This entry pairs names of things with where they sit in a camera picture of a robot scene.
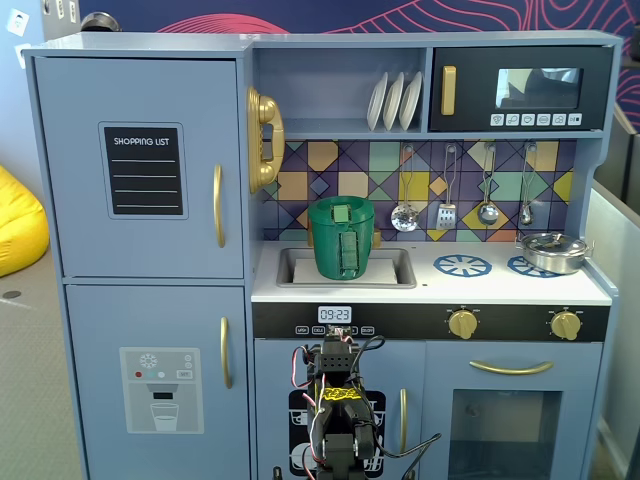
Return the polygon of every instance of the floor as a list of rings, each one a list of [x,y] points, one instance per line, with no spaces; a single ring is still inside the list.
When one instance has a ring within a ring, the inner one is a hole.
[[[0,478],[80,480],[50,253],[0,278],[0,365]],[[620,480],[602,446],[591,480]]]

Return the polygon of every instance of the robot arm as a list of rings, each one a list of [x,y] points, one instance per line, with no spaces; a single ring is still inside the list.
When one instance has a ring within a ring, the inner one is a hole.
[[[415,467],[429,446],[441,435],[402,453],[391,453],[378,441],[374,413],[366,397],[359,371],[360,357],[365,351],[384,345],[385,339],[376,336],[368,339],[360,348],[353,343],[351,328],[328,327],[322,345],[311,348],[298,347],[304,351],[307,365],[307,382],[296,385],[307,387],[309,406],[309,449],[317,464],[317,474],[307,470],[310,480],[366,480],[364,462],[373,459],[376,449],[390,458],[401,458],[418,452],[405,474],[398,480],[414,480]],[[280,467],[273,469],[273,480],[283,480]]]

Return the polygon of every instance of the digital clock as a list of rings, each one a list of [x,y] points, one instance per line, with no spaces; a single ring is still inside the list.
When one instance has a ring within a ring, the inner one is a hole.
[[[319,323],[351,323],[351,307],[318,307]]]

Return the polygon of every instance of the oven handle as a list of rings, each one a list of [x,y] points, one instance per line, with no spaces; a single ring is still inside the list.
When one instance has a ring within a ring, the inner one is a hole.
[[[470,361],[469,365],[473,368],[477,368],[478,370],[483,370],[489,373],[498,373],[500,375],[535,375],[536,373],[546,372],[553,368],[553,362],[543,362],[540,365],[529,368],[502,368],[477,360]]]

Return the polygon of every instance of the gold telephone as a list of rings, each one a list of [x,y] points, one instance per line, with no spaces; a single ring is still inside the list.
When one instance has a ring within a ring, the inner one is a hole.
[[[249,187],[256,193],[275,181],[284,157],[284,127],[278,105],[271,97],[258,94],[249,87],[248,96],[249,128]],[[271,135],[272,158],[262,158],[262,125],[273,127]]]

